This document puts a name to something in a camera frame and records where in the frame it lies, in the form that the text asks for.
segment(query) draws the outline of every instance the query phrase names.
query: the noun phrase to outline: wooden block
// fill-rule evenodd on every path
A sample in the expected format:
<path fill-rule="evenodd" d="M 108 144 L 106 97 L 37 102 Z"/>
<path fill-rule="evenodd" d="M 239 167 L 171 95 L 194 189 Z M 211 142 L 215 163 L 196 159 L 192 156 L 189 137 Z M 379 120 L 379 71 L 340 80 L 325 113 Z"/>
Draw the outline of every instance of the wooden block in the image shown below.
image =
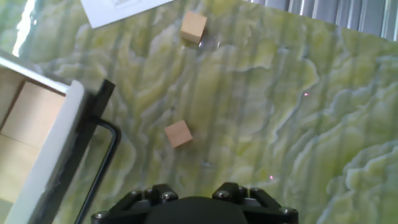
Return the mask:
<path fill-rule="evenodd" d="M 0 129 L 11 110 L 25 78 L 8 68 L 0 67 Z"/>
<path fill-rule="evenodd" d="M 57 93 L 26 82 L 1 134 L 41 149 L 64 99 Z"/>
<path fill-rule="evenodd" d="M 0 198 L 14 203 L 40 150 L 0 135 Z"/>
<path fill-rule="evenodd" d="M 187 12 L 181 26 L 181 37 L 199 44 L 205 30 L 207 18 L 201 14 Z"/>
<path fill-rule="evenodd" d="M 170 125 L 164 131 L 173 147 L 181 146 L 192 140 L 191 132 L 184 120 Z"/>

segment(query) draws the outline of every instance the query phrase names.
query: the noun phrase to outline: wooden cube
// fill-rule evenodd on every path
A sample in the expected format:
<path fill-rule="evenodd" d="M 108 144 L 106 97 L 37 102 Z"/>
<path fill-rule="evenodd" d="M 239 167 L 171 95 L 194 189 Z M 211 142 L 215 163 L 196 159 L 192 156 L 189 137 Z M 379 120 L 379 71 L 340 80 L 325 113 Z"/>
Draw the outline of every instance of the wooden cube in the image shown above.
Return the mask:
<path fill-rule="evenodd" d="M 191 132 L 184 120 L 166 127 L 164 131 L 173 147 L 181 146 L 192 140 Z"/>
<path fill-rule="evenodd" d="M 205 30 L 207 18 L 201 14 L 187 12 L 181 26 L 181 37 L 199 44 Z"/>
<path fill-rule="evenodd" d="M 41 149 L 65 97 L 26 82 L 1 134 Z"/>

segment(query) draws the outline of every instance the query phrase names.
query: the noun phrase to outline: screw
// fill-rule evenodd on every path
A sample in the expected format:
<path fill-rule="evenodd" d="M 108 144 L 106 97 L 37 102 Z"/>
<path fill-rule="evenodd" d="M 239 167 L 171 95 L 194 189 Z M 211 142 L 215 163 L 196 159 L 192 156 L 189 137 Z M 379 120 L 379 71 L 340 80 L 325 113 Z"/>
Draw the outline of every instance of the screw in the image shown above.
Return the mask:
<path fill-rule="evenodd" d="M 98 212 L 94 215 L 95 218 L 104 218 L 107 217 L 110 213 L 108 211 L 105 212 Z"/>
<path fill-rule="evenodd" d="M 219 190 L 214 194 L 214 197 L 217 199 L 224 199 L 229 196 L 229 193 L 225 190 Z"/>
<path fill-rule="evenodd" d="M 282 207 L 282 208 L 279 209 L 279 211 L 282 212 L 282 213 L 285 214 L 285 215 L 288 215 L 288 214 L 290 214 L 290 213 L 297 212 L 296 209 L 290 208 L 290 207 Z"/>

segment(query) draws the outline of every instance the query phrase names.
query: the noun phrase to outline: table surface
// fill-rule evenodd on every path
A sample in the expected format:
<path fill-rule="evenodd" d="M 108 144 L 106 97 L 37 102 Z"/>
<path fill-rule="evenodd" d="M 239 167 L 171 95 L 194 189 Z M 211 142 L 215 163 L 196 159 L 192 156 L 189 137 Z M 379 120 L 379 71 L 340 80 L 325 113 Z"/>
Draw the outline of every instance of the table surface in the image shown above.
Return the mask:
<path fill-rule="evenodd" d="M 388 189 L 389 194 L 398 196 L 389 188 L 391 183 L 377 185 L 379 182 L 390 181 L 383 180 L 381 169 L 396 170 L 396 164 L 391 161 L 391 157 L 398 151 L 393 150 L 398 143 L 394 138 L 377 133 L 368 137 L 359 133 L 355 126 L 366 126 L 364 121 L 361 121 L 363 116 L 382 124 L 385 122 L 383 118 L 393 117 L 393 112 L 388 112 L 388 109 L 380 109 L 380 116 L 372 116 L 372 113 L 366 111 L 370 110 L 367 106 L 376 108 L 379 105 L 387 105 L 390 106 L 389 109 L 394 106 L 391 101 L 395 98 L 389 96 L 398 91 L 393 84 L 389 86 L 387 83 L 394 83 L 396 79 L 391 78 L 388 82 L 381 75 L 380 85 L 383 85 L 383 89 L 374 89 L 372 83 L 379 82 L 376 72 L 373 71 L 374 64 L 380 63 L 381 69 L 384 68 L 387 72 L 395 71 L 391 64 L 397 61 L 394 54 L 398 52 L 398 47 L 392 43 L 398 39 L 398 0 L 251 0 L 391 41 L 388 43 L 370 35 L 343 30 L 342 34 L 339 33 L 338 40 L 343 45 L 346 44 L 348 51 L 355 55 L 353 58 L 359 58 L 360 62 L 357 62 L 357 59 L 345 58 L 334 61 L 336 64 L 333 65 L 330 62 L 323 63 L 322 60 L 328 59 L 327 54 L 319 52 L 332 51 L 329 49 L 331 44 L 325 43 L 333 40 L 333 34 L 339 32 L 333 26 L 267 10 L 264 11 L 266 13 L 263 19 L 277 25 L 273 26 L 271 23 L 264 25 L 263 29 L 263 19 L 258 22 L 256 18 L 262 15 L 263 8 L 245 6 L 238 9 L 233 4 L 221 0 L 214 0 L 215 3 L 210 6 L 209 2 L 191 0 L 187 5 L 172 3 L 155 11 L 92 30 L 79 0 L 0 0 L 0 49 L 36 63 L 67 80 L 77 79 L 88 88 L 98 88 L 104 78 L 110 79 L 117 86 L 104 118 L 122 128 L 123 140 L 91 213 L 109 209 L 117 199 L 134 188 L 144 189 L 153 184 L 170 183 L 183 196 L 208 195 L 222 181 L 228 180 L 265 188 L 283 205 L 299 209 L 303 213 L 300 217 L 301 223 L 305 224 L 354 223 L 375 218 L 377 212 L 382 214 L 383 211 L 375 212 L 371 207 L 363 207 L 362 202 L 368 202 L 368 197 L 375 206 L 379 206 L 380 201 L 386 202 L 386 205 L 391 203 L 388 198 L 383 198 L 387 194 L 381 190 L 380 194 L 374 193 L 380 188 Z M 203 46 L 199 48 L 178 41 L 176 29 L 183 15 L 182 5 L 207 15 L 210 21 L 214 22 L 209 27 L 208 36 L 203 39 Z M 234 10 L 239 11 L 239 16 L 232 16 Z M 285 24 L 283 18 L 288 18 L 286 21 L 303 28 L 296 29 L 293 25 Z M 288 27 L 285 35 L 282 31 L 281 35 L 271 34 L 272 41 L 277 42 L 275 48 L 264 34 L 284 26 Z M 312 29 L 309 32 L 313 32 L 314 39 L 308 40 L 305 36 L 303 30 L 307 28 Z M 265 39 L 253 43 L 243 41 L 256 35 Z M 356 45 L 355 42 L 359 40 L 361 43 Z M 384 44 L 388 44 L 390 49 L 375 53 L 375 50 L 383 49 Z M 253 64 L 235 52 L 234 47 L 241 50 L 241 45 L 244 45 L 242 55 L 253 59 Z M 259 52 L 252 50 L 257 47 L 260 49 Z M 295 57 L 310 58 L 306 54 L 312 54 L 311 49 L 314 47 L 319 48 L 319 51 L 314 51 L 321 56 L 310 59 L 313 65 L 307 60 L 299 60 L 297 65 L 295 64 Z M 284 55 L 286 49 L 291 50 L 292 54 L 286 54 L 288 56 L 283 59 L 284 56 L 280 55 Z M 258 59 L 257 56 L 252 56 L 255 54 L 252 51 L 258 54 L 275 52 L 277 61 L 294 62 L 289 71 L 279 71 L 287 75 L 282 76 L 280 87 L 278 81 L 270 78 L 264 81 L 259 75 L 268 74 L 264 70 L 277 67 L 273 64 L 273 55 L 264 54 Z M 223 55 L 229 54 L 236 58 L 226 60 Z M 374 57 L 360 58 L 361 54 Z M 344 64 L 345 60 L 353 61 Z M 327 75 L 318 77 L 313 75 L 312 71 L 315 69 L 317 73 L 322 74 L 328 65 L 338 67 L 339 63 L 341 68 L 336 69 L 331 76 L 334 85 L 325 92 L 324 97 L 328 100 L 325 100 L 327 105 L 323 105 L 323 108 L 320 106 L 321 103 L 316 104 L 314 101 L 323 96 L 324 88 L 320 86 Z M 298 71 L 304 73 L 306 79 L 297 78 L 300 77 Z M 222 89 L 220 94 L 216 85 L 212 83 L 224 79 L 220 76 L 224 73 L 237 78 L 227 79 L 225 86 L 220 84 L 223 88 L 234 88 L 227 93 Z M 359 74 L 358 76 L 363 78 L 353 78 L 354 81 L 341 78 L 343 75 L 352 77 L 349 76 L 350 73 Z M 256 81 L 241 78 L 240 75 L 245 74 Z M 168 82 L 170 85 L 164 88 L 164 83 Z M 245 88 L 246 82 L 253 86 Z M 256 82 L 259 82 L 259 85 L 264 82 L 273 83 L 278 87 L 256 92 L 257 88 L 260 88 L 256 86 Z M 190 92 L 199 93 L 201 96 L 192 96 L 194 93 L 191 95 Z M 270 94 L 272 99 L 259 99 L 258 96 L 262 93 Z M 245 95 L 250 100 L 247 103 L 243 103 L 244 100 L 233 101 L 235 96 L 240 95 Z M 368 95 L 374 95 L 378 101 L 373 103 Z M 308 99 L 314 96 L 314 99 L 306 100 L 304 96 L 308 96 Z M 178 104 L 180 101 L 186 105 L 194 101 L 196 105 L 182 107 Z M 224 101 L 229 102 L 235 110 L 223 109 L 226 107 L 222 106 Z M 248 108 L 249 112 L 246 111 L 244 116 L 240 116 L 240 108 Z M 268 113 L 272 115 L 263 120 Z M 187 120 L 193 141 L 175 151 L 167 142 L 163 128 L 181 119 Z M 276 130 L 275 134 L 258 138 L 264 128 L 272 127 Z M 371 129 L 386 136 L 395 133 L 387 133 L 379 126 L 372 126 Z M 333 132 L 339 134 L 324 136 Z M 358 146 L 358 141 L 365 141 L 367 147 Z M 63 201 L 56 223 L 73 222 L 73 217 L 84 200 L 108 144 L 107 131 L 99 128 Z M 271 150 L 256 154 L 253 148 L 259 145 L 266 145 Z M 347 149 L 347 153 L 337 157 L 328 154 L 327 145 Z M 349 150 L 357 147 L 360 150 Z M 335 162 L 309 156 L 315 150 Z M 317 177 L 319 183 L 308 184 L 315 175 L 320 177 Z M 363 194 L 356 193 L 358 186 L 355 186 L 355 181 L 358 179 L 365 183 L 360 187 L 372 187 L 372 190 L 364 190 Z M 315 192 L 317 196 L 312 197 L 310 192 Z M 380 216 L 387 217 L 388 214 L 383 213 Z M 395 218 L 388 216 L 385 220 L 375 223 L 396 223 Z"/>

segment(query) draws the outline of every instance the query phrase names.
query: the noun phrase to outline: green marble surface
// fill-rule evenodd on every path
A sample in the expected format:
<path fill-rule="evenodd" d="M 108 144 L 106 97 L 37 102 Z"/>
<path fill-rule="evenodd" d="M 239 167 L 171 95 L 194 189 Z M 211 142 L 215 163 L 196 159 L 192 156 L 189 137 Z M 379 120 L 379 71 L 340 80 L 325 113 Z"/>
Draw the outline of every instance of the green marble surface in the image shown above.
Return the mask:
<path fill-rule="evenodd" d="M 398 223 L 397 43 L 235 0 L 175 1 L 96 30 L 78 0 L 26 2 L 0 0 L 0 48 L 117 86 L 104 118 L 123 140 L 90 213 L 135 188 L 210 196 L 232 181 L 303 224 Z M 187 10 L 208 17 L 201 46 L 179 38 Z M 173 149 L 164 128 L 181 119 L 194 140 Z M 98 129 L 56 223 L 73 222 L 108 141 Z"/>

